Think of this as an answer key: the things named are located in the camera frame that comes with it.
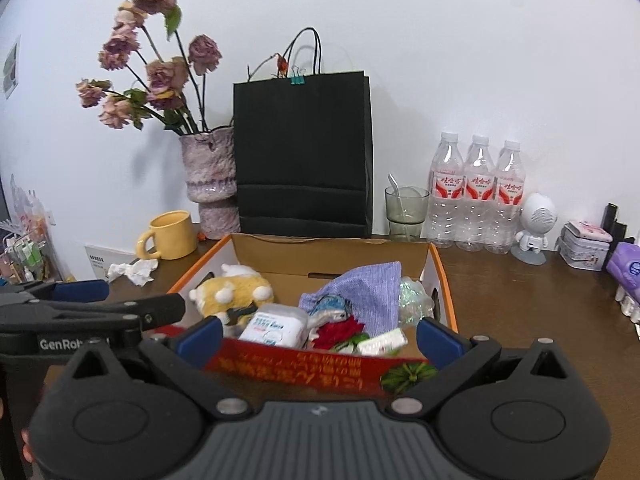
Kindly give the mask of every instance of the red flower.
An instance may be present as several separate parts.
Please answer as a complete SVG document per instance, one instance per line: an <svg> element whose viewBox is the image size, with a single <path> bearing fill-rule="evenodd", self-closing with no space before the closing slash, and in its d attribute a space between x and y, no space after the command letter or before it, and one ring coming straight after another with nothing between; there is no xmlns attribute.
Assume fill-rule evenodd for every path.
<svg viewBox="0 0 640 480"><path fill-rule="evenodd" d="M353 316L344 321L326 323L318 329L318 339L314 341L314 348L329 350L336 343L347 341L348 338L362 332L364 323L358 323Z"/></svg>

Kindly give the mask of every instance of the purple towel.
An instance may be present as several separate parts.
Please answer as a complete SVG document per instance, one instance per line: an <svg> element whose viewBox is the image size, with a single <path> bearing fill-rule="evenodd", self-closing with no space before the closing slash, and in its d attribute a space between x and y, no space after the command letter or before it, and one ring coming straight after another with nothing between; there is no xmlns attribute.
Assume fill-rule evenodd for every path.
<svg viewBox="0 0 640 480"><path fill-rule="evenodd" d="M338 294L353 305L353 317L364 331L379 336L398 326L400 262L356 267L331 280L313 294L303 294L298 306L311 312L325 294Z"/></svg>

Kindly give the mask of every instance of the wooden table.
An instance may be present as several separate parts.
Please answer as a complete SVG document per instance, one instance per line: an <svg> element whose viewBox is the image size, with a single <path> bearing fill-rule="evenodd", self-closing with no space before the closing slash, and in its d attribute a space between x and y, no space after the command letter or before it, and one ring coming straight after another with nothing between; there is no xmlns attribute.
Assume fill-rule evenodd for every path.
<svg viewBox="0 0 640 480"><path fill-rule="evenodd" d="M144 288L126 278L112 285L110 300L161 294L211 242L181 260L162 262ZM640 478L640 342L632 323L613 300L615 283L606 273L575 270L557 253L540 267L510 254L440 251L460 333L488 334L504 347L528 347L538 337L555 339L581 373L609 419L612 441L598 480ZM278 383L240 377L219 380L260 405L267 399L345 399Z"/></svg>

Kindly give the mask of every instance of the yellow plush toy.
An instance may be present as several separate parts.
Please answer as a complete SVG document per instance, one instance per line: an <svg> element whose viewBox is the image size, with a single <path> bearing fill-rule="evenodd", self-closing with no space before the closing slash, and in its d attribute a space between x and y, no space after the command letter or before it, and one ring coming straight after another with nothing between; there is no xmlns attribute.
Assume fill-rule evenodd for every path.
<svg viewBox="0 0 640 480"><path fill-rule="evenodd" d="M225 336L239 335L251 316L242 316L238 324L230 323L227 311L248 307L252 303L261 306L273 301L273 289L267 280L251 267L222 265L222 276L210 278L189 291L189 298L204 316L218 316L224 326Z"/></svg>

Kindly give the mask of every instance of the pink textured vase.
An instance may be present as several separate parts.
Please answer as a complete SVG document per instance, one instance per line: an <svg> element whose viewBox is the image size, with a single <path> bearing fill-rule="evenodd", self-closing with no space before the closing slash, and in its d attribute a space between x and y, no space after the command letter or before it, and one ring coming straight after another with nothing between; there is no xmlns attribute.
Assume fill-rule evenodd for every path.
<svg viewBox="0 0 640 480"><path fill-rule="evenodd" d="M234 197L238 187L233 128L181 136L180 143L187 197L198 203L200 229L210 240L237 233L240 219Z"/></svg>
<svg viewBox="0 0 640 480"><path fill-rule="evenodd" d="M220 240L228 233L240 231L236 198L198 204L200 229L209 240Z"/></svg>
<svg viewBox="0 0 640 480"><path fill-rule="evenodd" d="M210 203L236 194L233 127L181 136L180 143L189 200Z"/></svg>

